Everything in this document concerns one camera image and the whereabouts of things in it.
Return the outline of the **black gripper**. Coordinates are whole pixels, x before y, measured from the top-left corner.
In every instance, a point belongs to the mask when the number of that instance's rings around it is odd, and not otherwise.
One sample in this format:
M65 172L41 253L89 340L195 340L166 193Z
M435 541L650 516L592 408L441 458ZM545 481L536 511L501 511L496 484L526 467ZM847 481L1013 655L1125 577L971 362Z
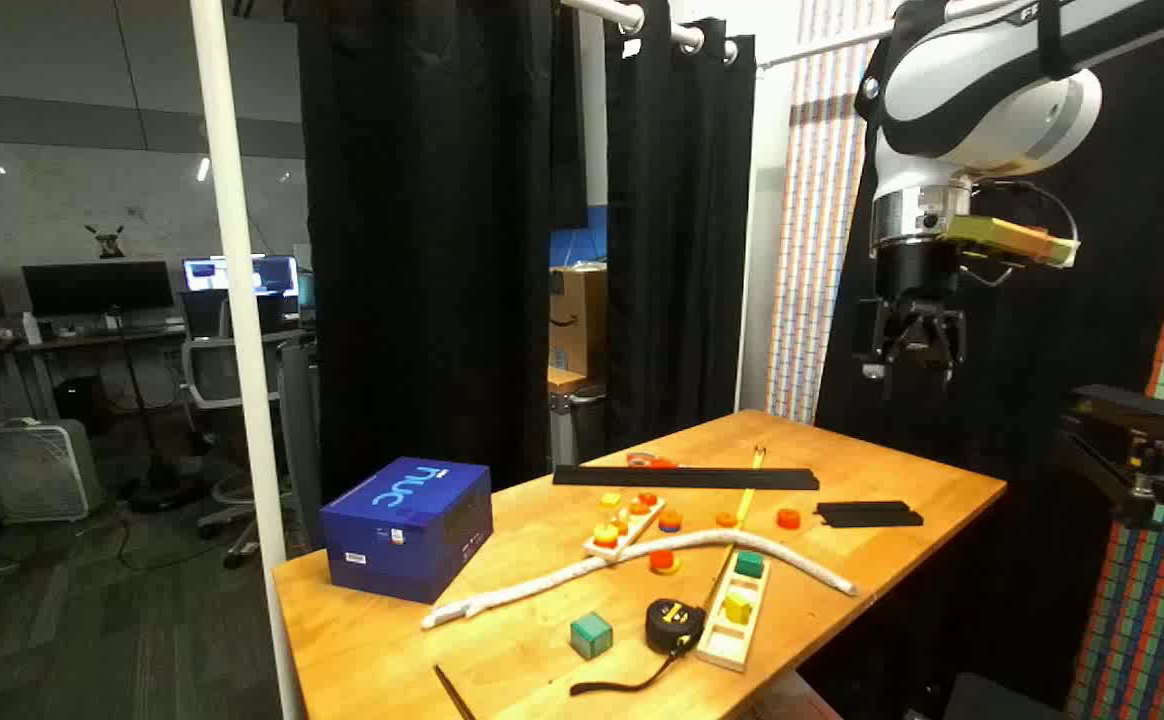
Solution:
M875 347L884 380L911 376L911 347L934 347L934 371L954 386L966 366L966 312L958 309L960 255L954 243L890 243L875 253Z

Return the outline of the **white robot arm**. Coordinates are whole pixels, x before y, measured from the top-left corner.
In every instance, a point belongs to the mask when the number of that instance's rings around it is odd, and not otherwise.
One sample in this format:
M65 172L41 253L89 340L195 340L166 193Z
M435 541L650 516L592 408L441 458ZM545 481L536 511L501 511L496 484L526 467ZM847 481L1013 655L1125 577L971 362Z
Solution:
M874 139L874 330L860 371L884 380L903 353L941 376L966 366L954 305L971 262L1073 269L1080 234L975 218L979 184L1018 184L1070 159L1104 107L1096 65L1164 42L1164 0L1000 0L954 18L948 0L903 0L860 75Z

